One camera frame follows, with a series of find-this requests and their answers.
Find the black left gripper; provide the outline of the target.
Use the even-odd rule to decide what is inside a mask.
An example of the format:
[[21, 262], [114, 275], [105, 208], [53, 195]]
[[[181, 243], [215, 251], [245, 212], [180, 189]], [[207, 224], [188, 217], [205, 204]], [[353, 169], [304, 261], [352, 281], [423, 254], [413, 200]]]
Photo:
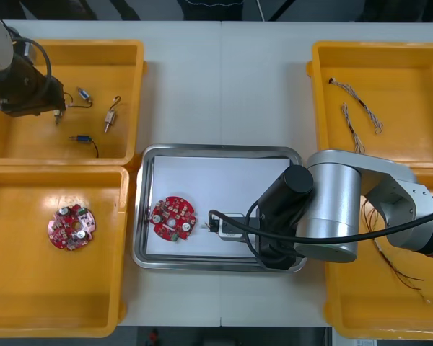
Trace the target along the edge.
[[12, 117], [65, 111], [63, 84], [53, 77], [48, 59], [45, 67], [46, 74], [42, 74], [28, 59], [15, 53], [11, 66], [0, 72], [0, 110]]

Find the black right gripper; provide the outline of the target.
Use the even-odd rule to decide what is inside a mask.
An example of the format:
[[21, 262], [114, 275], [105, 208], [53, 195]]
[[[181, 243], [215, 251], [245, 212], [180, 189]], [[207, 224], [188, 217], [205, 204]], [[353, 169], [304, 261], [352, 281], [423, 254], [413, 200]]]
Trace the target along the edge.
[[[296, 235], [297, 224], [303, 212], [289, 212], [282, 216], [262, 216], [258, 212], [259, 230], [275, 236], [293, 237]], [[294, 242], [279, 238], [259, 236], [255, 237], [255, 258], [267, 270], [290, 270], [306, 257], [294, 249]]]

